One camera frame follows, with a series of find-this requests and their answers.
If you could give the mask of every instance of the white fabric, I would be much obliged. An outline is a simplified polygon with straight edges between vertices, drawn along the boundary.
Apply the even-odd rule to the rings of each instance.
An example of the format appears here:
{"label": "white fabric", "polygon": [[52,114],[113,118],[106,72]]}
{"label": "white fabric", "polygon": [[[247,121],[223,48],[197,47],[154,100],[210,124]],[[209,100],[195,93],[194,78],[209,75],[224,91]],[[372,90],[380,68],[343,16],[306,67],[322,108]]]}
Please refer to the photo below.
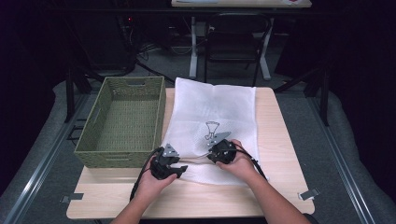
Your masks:
{"label": "white fabric", "polygon": [[170,144],[180,161],[173,167],[189,165],[181,179],[216,185],[244,185],[221,170],[206,155],[208,141],[215,133],[231,132],[228,140],[238,139],[256,160],[256,88],[213,86],[177,78],[175,105],[163,147]]}

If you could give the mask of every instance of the basket handle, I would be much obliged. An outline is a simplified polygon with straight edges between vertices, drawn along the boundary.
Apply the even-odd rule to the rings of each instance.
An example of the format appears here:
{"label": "basket handle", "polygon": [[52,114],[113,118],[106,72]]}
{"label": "basket handle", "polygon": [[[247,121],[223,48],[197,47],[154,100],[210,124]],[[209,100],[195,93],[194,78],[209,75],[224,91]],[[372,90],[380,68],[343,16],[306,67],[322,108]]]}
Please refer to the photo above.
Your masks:
{"label": "basket handle", "polygon": [[93,111],[92,111],[92,116],[91,119],[93,123],[96,123],[97,119],[99,118],[99,115],[102,113],[102,109],[97,106]]}
{"label": "basket handle", "polygon": [[128,155],[105,155],[106,161],[130,161]]}
{"label": "basket handle", "polygon": [[126,79],[125,82],[130,87],[144,87],[144,86],[146,86],[146,79]]}

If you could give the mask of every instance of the green wicker basket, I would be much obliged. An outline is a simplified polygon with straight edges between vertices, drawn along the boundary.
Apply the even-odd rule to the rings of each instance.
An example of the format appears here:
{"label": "green wicker basket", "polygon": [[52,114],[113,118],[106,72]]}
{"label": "green wicker basket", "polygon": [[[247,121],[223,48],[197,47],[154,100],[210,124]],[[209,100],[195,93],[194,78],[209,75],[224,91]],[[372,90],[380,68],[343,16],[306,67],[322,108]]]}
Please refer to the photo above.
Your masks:
{"label": "green wicker basket", "polygon": [[165,101],[163,77],[107,77],[75,155],[90,168],[142,167],[161,144]]}

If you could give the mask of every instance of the table top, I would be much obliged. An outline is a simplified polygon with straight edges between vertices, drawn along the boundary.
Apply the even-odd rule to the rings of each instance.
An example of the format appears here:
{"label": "table top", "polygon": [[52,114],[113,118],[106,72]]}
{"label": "table top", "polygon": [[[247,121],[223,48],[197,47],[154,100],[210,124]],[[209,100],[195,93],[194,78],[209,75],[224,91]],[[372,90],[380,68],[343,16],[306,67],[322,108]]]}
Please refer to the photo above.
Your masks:
{"label": "table top", "polygon": [[[169,125],[175,89],[166,89],[163,136]],[[256,121],[261,167],[270,184],[301,212],[315,211],[311,200],[299,199],[308,190],[274,92],[257,88]],[[71,219],[114,218],[129,202],[140,169],[84,167],[67,209]],[[163,190],[143,218],[262,217],[257,200],[247,187],[198,184],[177,179]]]}
{"label": "table top", "polygon": [[311,7],[309,0],[172,0],[172,7]]}

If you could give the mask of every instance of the cord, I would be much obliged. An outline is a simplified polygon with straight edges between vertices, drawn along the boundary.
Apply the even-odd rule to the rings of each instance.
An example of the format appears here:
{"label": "cord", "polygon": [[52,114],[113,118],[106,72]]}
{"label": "cord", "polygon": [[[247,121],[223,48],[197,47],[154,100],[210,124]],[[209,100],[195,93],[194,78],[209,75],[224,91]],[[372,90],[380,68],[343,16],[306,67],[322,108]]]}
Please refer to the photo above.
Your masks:
{"label": "cord", "polygon": [[175,85],[175,81],[174,81],[172,78],[167,77],[167,76],[164,75],[164,74],[161,74],[161,73],[159,73],[159,72],[157,72],[157,71],[152,70],[151,68],[149,68],[149,67],[145,66],[144,64],[142,64],[142,63],[141,63],[139,60],[137,60],[137,59],[136,59],[136,64],[139,65],[140,67],[142,67],[142,68],[148,70],[150,73],[152,73],[152,74],[154,74],[154,75],[156,75],[156,76],[158,76],[158,77],[164,77],[166,81],[168,81],[168,82],[172,83],[173,85]]}
{"label": "cord", "polygon": [[160,150],[161,150],[161,148],[158,147],[158,148],[154,149],[154,150],[149,154],[148,158],[147,158],[146,161],[145,161],[145,164],[143,164],[143,167],[142,167],[142,170],[140,171],[139,177],[137,178],[136,182],[134,183],[134,187],[132,188],[132,192],[131,192],[131,196],[129,197],[129,201],[131,201],[131,200],[134,198],[134,195],[136,194],[137,188],[139,187],[140,179],[142,178],[143,173],[145,173],[147,170],[149,170],[149,169],[146,169],[146,170],[145,170],[146,166],[147,166],[148,163],[149,163],[149,160],[151,159],[151,157],[152,157],[155,153],[159,152]]}
{"label": "cord", "polygon": [[262,177],[264,177],[265,180],[268,181],[267,177],[265,176],[264,172],[262,171],[262,168],[261,168],[260,165],[259,165],[259,162],[256,161],[250,154],[248,154],[248,152],[247,152],[242,146],[239,146],[239,145],[237,145],[236,143],[234,143],[234,144],[242,149],[242,150],[241,150],[241,149],[237,149],[236,151],[239,151],[239,152],[241,152],[241,153],[243,153],[243,154],[249,156],[250,159],[251,159],[251,161],[253,162],[253,165],[256,167],[257,171],[259,172],[259,174],[260,174]]}

